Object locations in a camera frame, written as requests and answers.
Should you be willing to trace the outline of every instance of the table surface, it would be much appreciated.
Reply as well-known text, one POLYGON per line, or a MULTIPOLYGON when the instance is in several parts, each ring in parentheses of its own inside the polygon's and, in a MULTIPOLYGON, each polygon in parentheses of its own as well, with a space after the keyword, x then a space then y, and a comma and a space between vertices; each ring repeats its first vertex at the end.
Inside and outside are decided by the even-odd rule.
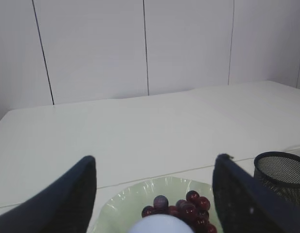
POLYGON ((223 152, 251 161, 297 145, 300 90, 268 81, 13 110, 0 122, 0 207, 24 202, 88 154, 98 193, 113 190, 107 200, 136 181, 202 171, 223 152))

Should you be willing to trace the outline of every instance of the grape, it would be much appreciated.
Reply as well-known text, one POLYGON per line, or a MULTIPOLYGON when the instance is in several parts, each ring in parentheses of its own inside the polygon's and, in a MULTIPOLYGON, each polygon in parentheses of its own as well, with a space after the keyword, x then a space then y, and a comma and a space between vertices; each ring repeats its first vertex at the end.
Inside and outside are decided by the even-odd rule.
POLYGON ((205 219, 209 220, 208 211, 199 211, 198 216, 204 217, 205 219))
POLYGON ((208 224, 207 226, 207 233, 217 233, 217 229, 214 225, 208 224))
POLYGON ((183 202, 186 202, 186 201, 185 201, 185 200, 179 200, 179 201, 177 201, 176 207, 179 209, 179 208, 180 208, 180 205, 181 205, 183 202))
POLYGON ((180 218, 180 213, 174 205, 168 207, 168 214, 177 218, 180 218))
POLYGON ((195 203, 198 198, 199 198, 199 194, 194 190, 189 191, 185 196, 185 199, 191 203, 195 203))
POLYGON ((194 227, 197 232, 207 232, 208 224, 208 220, 200 216, 198 216, 197 219, 194 221, 194 227))
POLYGON ((184 220, 193 221, 197 218, 197 214, 198 214, 197 209, 191 203, 183 202, 180 205, 179 211, 180 211, 181 217, 183 217, 184 220))
POLYGON ((144 209, 142 210, 141 216, 147 217, 147 216, 153 214, 153 212, 154 212, 154 208, 152 206, 148 205, 148 206, 145 206, 144 209))
POLYGON ((210 209, 210 202, 206 197, 199 197, 195 204, 200 211, 208 211, 210 209))
POLYGON ((154 198, 153 206, 157 210, 167 210, 168 209, 168 199, 163 195, 159 195, 156 198, 154 198))

